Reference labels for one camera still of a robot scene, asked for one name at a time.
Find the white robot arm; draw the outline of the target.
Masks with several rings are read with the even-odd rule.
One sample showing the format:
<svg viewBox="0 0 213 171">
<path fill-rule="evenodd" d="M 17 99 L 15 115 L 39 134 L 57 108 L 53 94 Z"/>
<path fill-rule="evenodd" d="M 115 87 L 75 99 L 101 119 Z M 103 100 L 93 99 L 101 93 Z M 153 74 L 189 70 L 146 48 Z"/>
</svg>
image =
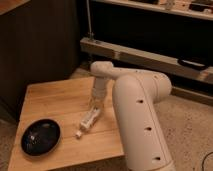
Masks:
<svg viewBox="0 0 213 171">
<path fill-rule="evenodd" d="M 130 171 L 176 171 L 154 104 L 168 97 L 172 85 L 163 73 L 114 67 L 109 61 L 90 66 L 92 97 L 103 99 L 114 80 L 112 102 Z"/>
</svg>

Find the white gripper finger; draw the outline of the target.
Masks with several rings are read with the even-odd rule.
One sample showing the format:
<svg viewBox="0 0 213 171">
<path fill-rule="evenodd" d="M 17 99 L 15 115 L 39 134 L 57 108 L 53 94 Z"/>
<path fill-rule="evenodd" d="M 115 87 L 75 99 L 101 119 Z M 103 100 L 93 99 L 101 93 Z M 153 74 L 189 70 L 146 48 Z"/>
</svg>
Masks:
<svg viewBox="0 0 213 171">
<path fill-rule="evenodd" d="M 100 109 L 104 108 L 104 100 L 98 99 L 97 105 L 98 105 L 98 108 L 100 108 Z"/>
<path fill-rule="evenodd" d="M 90 101 L 89 101 L 89 106 L 90 108 L 93 108 L 96 106 L 96 102 L 95 102 L 95 98 L 91 98 Z"/>
</svg>

